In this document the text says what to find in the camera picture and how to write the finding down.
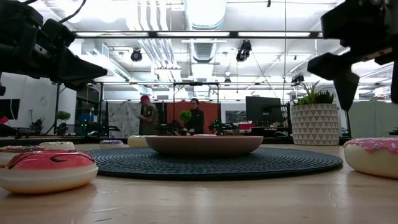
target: person with red hat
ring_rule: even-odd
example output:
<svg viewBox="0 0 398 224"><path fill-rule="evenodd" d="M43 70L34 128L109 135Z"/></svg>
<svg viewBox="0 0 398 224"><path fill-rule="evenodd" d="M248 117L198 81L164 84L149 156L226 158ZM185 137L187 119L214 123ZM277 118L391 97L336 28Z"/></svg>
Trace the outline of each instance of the person with red hat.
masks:
<svg viewBox="0 0 398 224"><path fill-rule="evenodd" d="M144 106L144 114L139 116L142 121L142 134L143 135L158 135L158 111L156 106L150 102L147 95L141 97L141 103Z"/></svg>

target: green plant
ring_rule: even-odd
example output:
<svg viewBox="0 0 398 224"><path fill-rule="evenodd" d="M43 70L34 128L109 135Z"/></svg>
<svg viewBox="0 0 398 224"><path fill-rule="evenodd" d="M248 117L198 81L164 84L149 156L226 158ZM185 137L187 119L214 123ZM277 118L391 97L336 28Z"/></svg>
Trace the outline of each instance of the green plant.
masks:
<svg viewBox="0 0 398 224"><path fill-rule="evenodd" d="M316 103L333 103L335 96L329 91L316 91L315 87L317 86L319 81L317 81L312 86L306 86L306 84L302 84L304 90L307 92L307 95L303 98L294 102L294 105L309 105Z"/></svg>
<svg viewBox="0 0 398 224"><path fill-rule="evenodd" d="M70 113L65 112L65 111L58 111L58 112L55 114L55 118L56 118L57 120L60 120L60 121L67 121L67 120L70 119Z"/></svg>
<svg viewBox="0 0 398 224"><path fill-rule="evenodd" d="M187 122L192 118L192 113L191 111L181 111L179 118L180 120Z"/></svg>

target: woven placemat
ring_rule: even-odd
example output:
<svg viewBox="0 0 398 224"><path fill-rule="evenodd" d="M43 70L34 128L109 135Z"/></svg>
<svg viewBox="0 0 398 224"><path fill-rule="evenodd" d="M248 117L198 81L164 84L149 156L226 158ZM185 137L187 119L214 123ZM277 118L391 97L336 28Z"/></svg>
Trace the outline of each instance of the woven placemat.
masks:
<svg viewBox="0 0 398 224"><path fill-rule="evenodd" d="M259 148L241 157L192 158L163 156L149 147L88 151L99 175L156 180L241 180L325 172L343 160L328 154Z"/></svg>

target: potted plant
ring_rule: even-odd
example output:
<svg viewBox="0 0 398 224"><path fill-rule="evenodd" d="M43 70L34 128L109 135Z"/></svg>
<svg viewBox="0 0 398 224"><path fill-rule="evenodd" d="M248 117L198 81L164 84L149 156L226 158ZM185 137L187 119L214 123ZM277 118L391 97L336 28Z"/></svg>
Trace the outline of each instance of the potted plant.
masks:
<svg viewBox="0 0 398 224"><path fill-rule="evenodd" d="M191 118L192 118L192 113L191 111L181 111L180 112L180 116L179 116L180 120L182 120L184 123L188 122ZM182 136L186 136L188 133L188 130L186 128L181 129L181 135Z"/></svg>
<svg viewBox="0 0 398 224"><path fill-rule="evenodd" d="M58 111L55 114L55 119L61 121L60 125L57 127L57 135L64 135L68 130L67 124L65 121L70 119L70 113L65 111Z"/></svg>
<svg viewBox="0 0 398 224"><path fill-rule="evenodd" d="M317 84L302 84L307 95L292 106L293 141L299 145L335 146L339 144L339 121L334 95L316 91Z"/></svg>

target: wooden table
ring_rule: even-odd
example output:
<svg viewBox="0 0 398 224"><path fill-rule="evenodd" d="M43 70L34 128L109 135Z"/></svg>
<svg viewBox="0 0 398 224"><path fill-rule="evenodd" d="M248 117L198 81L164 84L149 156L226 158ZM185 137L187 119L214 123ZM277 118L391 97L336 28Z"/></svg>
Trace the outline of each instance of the wooden table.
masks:
<svg viewBox="0 0 398 224"><path fill-rule="evenodd" d="M341 147L301 147L343 157ZM94 149L97 145L77 145ZM0 189L0 223L398 223L398 180L332 172L235 182L166 182L98 176L58 194L18 196Z"/></svg>

